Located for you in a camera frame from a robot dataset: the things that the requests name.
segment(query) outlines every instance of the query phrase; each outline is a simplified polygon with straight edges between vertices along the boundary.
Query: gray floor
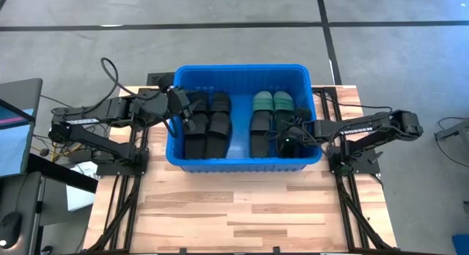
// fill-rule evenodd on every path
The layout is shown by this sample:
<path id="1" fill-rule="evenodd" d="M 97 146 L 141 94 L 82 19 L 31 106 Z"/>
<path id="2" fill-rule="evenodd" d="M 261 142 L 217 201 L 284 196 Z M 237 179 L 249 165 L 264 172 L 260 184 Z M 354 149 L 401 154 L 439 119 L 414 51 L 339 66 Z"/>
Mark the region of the gray floor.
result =
<path id="1" fill-rule="evenodd" d="M 329 21 L 469 20 L 469 0 L 325 4 Z M 0 26 L 319 20 L 316 0 L 7 0 L 0 12 Z M 422 138 L 385 145 L 380 159 L 398 246 L 454 254 L 451 236 L 469 233 L 462 206 L 469 201 L 469 169 L 446 159 L 433 133 L 440 118 L 469 117 L 469 27 L 331 30 L 343 84 L 357 85 L 363 104 L 416 112 L 424 126 Z M 236 63 L 301 63 L 313 84 L 333 83 L 321 28 L 0 32 L 0 46 L 0 82 L 41 77 L 44 95 L 73 106 L 89 105 L 111 87 L 102 56 L 116 63 L 126 85 L 145 84 L 147 73 L 184 64 Z M 41 100 L 37 134 L 48 132 L 54 107 Z M 441 145 L 469 163 L 457 138 Z M 47 227 L 44 244 L 74 251 L 87 216 Z"/>

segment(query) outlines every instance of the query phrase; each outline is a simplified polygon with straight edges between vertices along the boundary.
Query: white paper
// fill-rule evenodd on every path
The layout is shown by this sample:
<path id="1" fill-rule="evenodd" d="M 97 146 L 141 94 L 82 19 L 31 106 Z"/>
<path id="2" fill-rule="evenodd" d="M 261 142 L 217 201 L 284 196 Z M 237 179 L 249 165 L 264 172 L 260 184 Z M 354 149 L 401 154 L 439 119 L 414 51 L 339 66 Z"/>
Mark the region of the white paper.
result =
<path id="1" fill-rule="evenodd" d="M 97 165 L 93 162 L 80 163 L 71 168 L 88 177 L 97 179 L 96 170 Z M 74 188 L 67 185 L 67 206 L 68 211 L 79 210 L 80 208 L 87 207 L 95 202 L 95 195 L 81 189 Z"/>

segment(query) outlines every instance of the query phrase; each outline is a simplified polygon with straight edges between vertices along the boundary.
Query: wooden table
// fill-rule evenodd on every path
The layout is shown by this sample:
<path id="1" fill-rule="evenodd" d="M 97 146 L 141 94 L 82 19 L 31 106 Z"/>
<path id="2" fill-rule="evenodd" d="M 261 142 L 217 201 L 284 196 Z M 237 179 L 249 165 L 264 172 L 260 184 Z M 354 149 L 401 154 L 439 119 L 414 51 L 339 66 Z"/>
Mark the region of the wooden table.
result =
<path id="1" fill-rule="evenodd" d="M 340 103 L 360 104 L 355 86 L 337 86 L 336 90 Z M 324 115 L 316 95 L 314 102 L 321 119 Z M 333 119 L 331 104 L 329 108 Z M 340 109 L 343 119 L 363 115 L 361 108 Z M 125 142 L 129 133 L 128 127 L 113 128 L 110 139 Z M 325 157 L 292 173 L 190 174 L 166 161 L 166 137 L 163 124 L 149 131 L 151 156 L 141 181 L 131 253 L 176 252 L 179 248 L 189 252 L 272 252 L 274 246 L 291 252 L 347 250 L 336 182 Z M 380 184 L 367 174 L 355 178 L 363 215 L 384 241 L 395 246 Z M 84 248 L 103 232 L 114 179 L 99 181 Z M 355 246 L 359 246 L 357 224 L 351 213 L 350 217 Z M 126 223 L 125 218 L 118 248 L 123 246 Z"/>

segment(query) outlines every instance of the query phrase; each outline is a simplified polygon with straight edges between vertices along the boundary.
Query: blue plastic bin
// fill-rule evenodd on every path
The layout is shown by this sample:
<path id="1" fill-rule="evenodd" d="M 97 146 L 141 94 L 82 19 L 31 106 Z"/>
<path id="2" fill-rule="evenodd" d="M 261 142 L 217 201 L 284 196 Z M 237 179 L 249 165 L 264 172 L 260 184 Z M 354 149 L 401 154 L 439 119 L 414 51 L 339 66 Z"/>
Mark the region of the blue plastic bin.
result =
<path id="1" fill-rule="evenodd" d="M 316 119 L 311 82 L 308 70 L 299 64 L 239 64 L 239 65 L 188 65 L 177 70 L 174 85 L 186 90 L 226 92 L 232 100 L 232 137 L 226 158 L 206 160 L 185 160 L 184 135 L 177 138 L 168 136 L 166 158 L 184 171 L 299 171 L 306 165 L 321 158 L 317 147 L 303 148 L 301 158 L 278 158 L 271 149 L 271 158 L 250 158 L 249 126 L 251 124 L 252 102 L 260 91 L 289 93 L 295 107 L 308 107 L 312 119 Z M 175 121 L 178 133 L 182 123 Z"/>

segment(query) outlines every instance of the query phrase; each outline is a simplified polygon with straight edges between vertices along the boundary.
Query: slide sandal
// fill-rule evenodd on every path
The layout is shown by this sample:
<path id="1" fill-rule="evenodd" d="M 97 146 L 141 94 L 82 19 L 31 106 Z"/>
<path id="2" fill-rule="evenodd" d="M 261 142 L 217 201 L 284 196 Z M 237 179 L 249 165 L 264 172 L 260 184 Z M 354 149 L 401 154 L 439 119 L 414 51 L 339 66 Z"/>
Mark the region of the slide sandal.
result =
<path id="1" fill-rule="evenodd" d="M 270 131 L 270 122 L 273 113 L 272 94 L 261 91 L 254 96 L 252 110 L 254 112 L 251 119 L 251 157 L 269 157 L 269 140 L 265 136 Z"/>
<path id="2" fill-rule="evenodd" d="M 184 129 L 184 159 L 203 159 L 205 144 L 207 143 L 208 126 L 208 94 L 196 92 L 189 96 L 192 103 L 200 100 L 193 110 L 191 117 L 196 129 L 188 131 Z"/>
<path id="3" fill-rule="evenodd" d="M 273 118 L 276 124 L 276 131 L 277 133 L 283 133 L 286 128 L 290 126 L 288 122 L 292 122 L 295 119 L 295 103 L 293 99 L 288 93 L 283 91 L 278 91 L 273 96 L 273 105 L 274 105 L 274 113 Z M 276 142 L 277 152 L 283 151 L 282 155 L 279 155 L 281 158 L 292 158 L 294 157 L 294 151 L 285 151 L 281 150 L 279 146 L 282 142 Z"/>
<path id="4" fill-rule="evenodd" d="M 228 152 L 229 139 L 232 134 L 232 121 L 229 113 L 232 110 L 232 102 L 229 96 L 223 92 L 213 94 L 210 106 L 210 124 L 207 130 L 207 145 L 205 146 L 205 158 L 225 158 Z"/>

